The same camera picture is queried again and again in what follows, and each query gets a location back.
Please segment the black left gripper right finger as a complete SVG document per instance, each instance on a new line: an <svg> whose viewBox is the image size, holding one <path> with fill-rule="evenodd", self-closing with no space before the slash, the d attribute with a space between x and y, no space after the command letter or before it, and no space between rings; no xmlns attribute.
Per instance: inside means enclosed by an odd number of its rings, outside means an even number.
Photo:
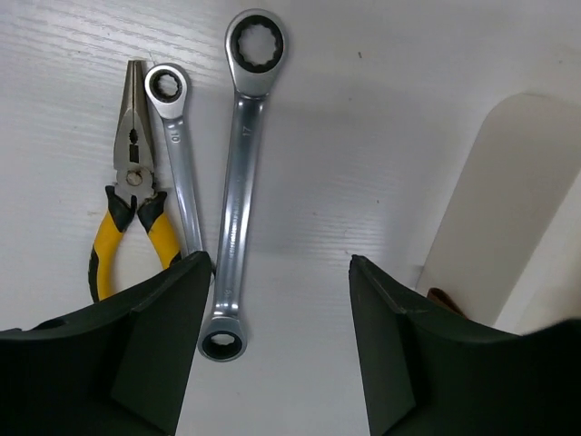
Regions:
<svg viewBox="0 0 581 436"><path fill-rule="evenodd" d="M526 335L465 319L363 256L350 304L373 435L577 435L580 322Z"/></svg>

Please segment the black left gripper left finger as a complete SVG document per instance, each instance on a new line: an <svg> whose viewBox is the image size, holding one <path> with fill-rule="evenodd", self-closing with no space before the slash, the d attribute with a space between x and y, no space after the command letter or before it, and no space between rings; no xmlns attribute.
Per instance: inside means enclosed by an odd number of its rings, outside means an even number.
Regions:
<svg viewBox="0 0 581 436"><path fill-rule="evenodd" d="M101 302L1 334L4 435L173 435L209 293L192 253Z"/></svg>

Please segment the yellow handled pliers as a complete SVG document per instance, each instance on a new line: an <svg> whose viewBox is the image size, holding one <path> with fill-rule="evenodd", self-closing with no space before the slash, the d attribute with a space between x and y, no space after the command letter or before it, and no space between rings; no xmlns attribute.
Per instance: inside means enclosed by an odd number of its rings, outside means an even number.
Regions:
<svg viewBox="0 0 581 436"><path fill-rule="evenodd" d="M94 302L115 294L113 266L123 236L137 218L167 269L182 259L177 233L165 211L167 192L157 189L153 129L144 90L143 63L127 63L123 96L113 144L115 182L105 187L106 212L98 228L88 265Z"/></svg>

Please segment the small silver wrench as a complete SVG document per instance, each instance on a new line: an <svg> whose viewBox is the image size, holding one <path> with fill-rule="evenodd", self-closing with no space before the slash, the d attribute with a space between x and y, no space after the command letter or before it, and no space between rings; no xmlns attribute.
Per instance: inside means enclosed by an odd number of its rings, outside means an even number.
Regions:
<svg viewBox="0 0 581 436"><path fill-rule="evenodd" d="M146 94L162 120L187 253L203 249L198 214L192 141L186 125L187 74L177 64L157 64L144 79Z"/></svg>

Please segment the large silver ratchet wrench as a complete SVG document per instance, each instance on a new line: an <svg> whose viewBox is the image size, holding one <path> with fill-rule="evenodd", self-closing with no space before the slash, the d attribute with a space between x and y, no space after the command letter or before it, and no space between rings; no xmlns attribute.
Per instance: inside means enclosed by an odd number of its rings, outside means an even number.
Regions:
<svg viewBox="0 0 581 436"><path fill-rule="evenodd" d="M271 58L263 64L252 64L241 49L243 33L257 25L267 29L274 39ZM287 57L287 42L288 34L281 19L259 8L236 15L225 34L234 104L212 315L198 343L200 353L215 362L239 358L248 343L241 322L241 291L252 192L267 102Z"/></svg>

